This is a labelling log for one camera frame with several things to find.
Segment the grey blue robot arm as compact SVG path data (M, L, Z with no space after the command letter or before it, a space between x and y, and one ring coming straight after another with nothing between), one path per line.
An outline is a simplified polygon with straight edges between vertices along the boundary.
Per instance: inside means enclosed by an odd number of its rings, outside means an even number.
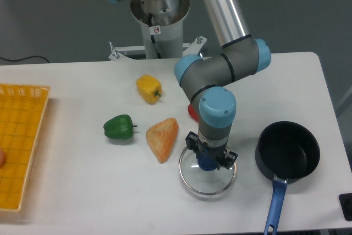
M232 167L237 157L227 150L236 100L225 86L267 68L271 52L264 40L251 36L237 0L204 3L222 48L209 59L183 50L190 0L131 0L130 9L141 26L146 57L178 59L175 77L199 118L199 131L189 135L187 146L202 170L213 171Z

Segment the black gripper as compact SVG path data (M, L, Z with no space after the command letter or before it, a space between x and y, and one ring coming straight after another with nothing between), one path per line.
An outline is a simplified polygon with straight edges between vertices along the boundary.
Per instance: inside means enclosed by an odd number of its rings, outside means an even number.
M196 154L198 163L217 163L218 170L221 167L229 170L238 157L238 154L226 149L228 137L214 140L189 132L185 141L187 149Z

